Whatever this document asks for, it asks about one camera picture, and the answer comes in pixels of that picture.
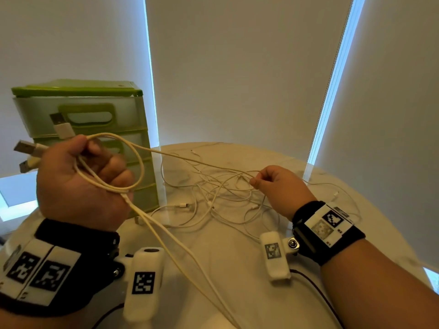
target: green plastic storage cabinet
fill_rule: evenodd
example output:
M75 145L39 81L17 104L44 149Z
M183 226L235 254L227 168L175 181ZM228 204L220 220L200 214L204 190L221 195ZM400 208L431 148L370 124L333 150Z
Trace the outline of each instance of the green plastic storage cabinet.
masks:
M61 112L75 133L110 132L150 148L143 93L134 82L58 79L12 88L14 103L35 143L59 141L50 114ZM128 168L139 177L140 166L124 143L102 138L113 153L123 154ZM143 182L134 191L134 204L149 212L158 208L157 187L151 153L139 150L145 167Z

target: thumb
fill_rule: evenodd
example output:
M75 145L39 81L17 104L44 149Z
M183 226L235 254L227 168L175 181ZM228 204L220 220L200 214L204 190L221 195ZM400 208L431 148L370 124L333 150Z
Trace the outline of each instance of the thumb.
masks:
M270 181L265 181L262 179L256 179L256 178L251 178L249 181L250 185L255 188L255 189L259 189L262 194L267 195L266 192L268 192L272 182Z
M85 135L77 135L67 141L55 144L43 155L42 163L52 171L74 173L73 163L87 145Z

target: white sensor device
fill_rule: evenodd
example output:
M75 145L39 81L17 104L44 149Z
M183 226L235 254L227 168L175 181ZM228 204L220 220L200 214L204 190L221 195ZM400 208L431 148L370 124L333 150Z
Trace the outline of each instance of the white sensor device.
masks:
M128 282L123 317L137 328L157 313L165 251L159 247L143 247L133 257L119 256L115 260L125 265L123 279Z
M299 242L294 237L281 239L276 231L262 233L260 242L269 280L289 279L291 273L286 254L297 253Z

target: hand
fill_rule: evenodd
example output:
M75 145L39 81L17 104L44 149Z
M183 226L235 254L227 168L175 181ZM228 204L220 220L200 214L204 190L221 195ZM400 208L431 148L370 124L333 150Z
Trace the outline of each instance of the hand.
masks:
M76 173L73 164L81 153L108 184L128 187L134 183L122 155L113 155L99 140L78 135L44 153L36 178L40 211L53 220L114 232L128 218L130 208L119 194L96 187Z
M290 170L270 165L261 170L250 185L267 196L274 210L289 220L303 205L316 201L305 183Z

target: tabletop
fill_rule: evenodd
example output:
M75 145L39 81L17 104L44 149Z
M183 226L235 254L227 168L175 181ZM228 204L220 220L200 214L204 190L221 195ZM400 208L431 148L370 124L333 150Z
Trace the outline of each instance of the tabletop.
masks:
M362 195L325 171L280 153L238 144L180 143L158 149L242 171L260 170L267 165L285 167L308 181L308 187L317 199L329 202L335 198L334 202L350 214L355 225L366 234L371 243L391 260L430 285L424 270L413 265L413 260L417 259L413 249L392 223ZM193 214L196 196L198 210L191 222L199 221L208 210L199 189L165 185L160 165L163 165L166 182L175 186L193 185L201 180L201 176L194 173L193 167L184 160L160 154L153 154L153 159L160 205L191 204L184 209L162 209L154 214L154 218L173 226L187 221ZM206 168L204 171L207 173L213 170L216 169ZM262 195L255 194L255 199L261 200ZM254 204L248 201L231 202L222 198L217 199L214 204L215 210L223 217L235 222L242 222L245 212L252 205ZM245 327L282 329L294 325L304 329L339 328L324 301L302 277L293 276L289 282L269 282L260 245L246 235L251 233L259 236L267 230L277 229L281 236L289 236L291 224L272 210L268 209L263 213L262 218L259 216L244 227L236 225L242 232L212 219L211 215L206 215L203 221L193 227L171 228L170 231L195 253L223 299ZM148 228L137 225L134 219L127 220L118 232L121 236L121 254L133 254L141 247L160 246ZM201 284L209 296L215 298L189 256L169 237L163 239L191 277ZM302 271L323 288L319 267L309 259L300 255L294 257L290 267ZM107 310L123 302L125 290L125 283L116 281L98 293L87 307L87 322L90 324L87 327L91 327ZM160 306L152 320L152 328L201 328L217 313L214 306L167 258L160 289ZM128 327L120 310L108 316L99 326L100 329Z

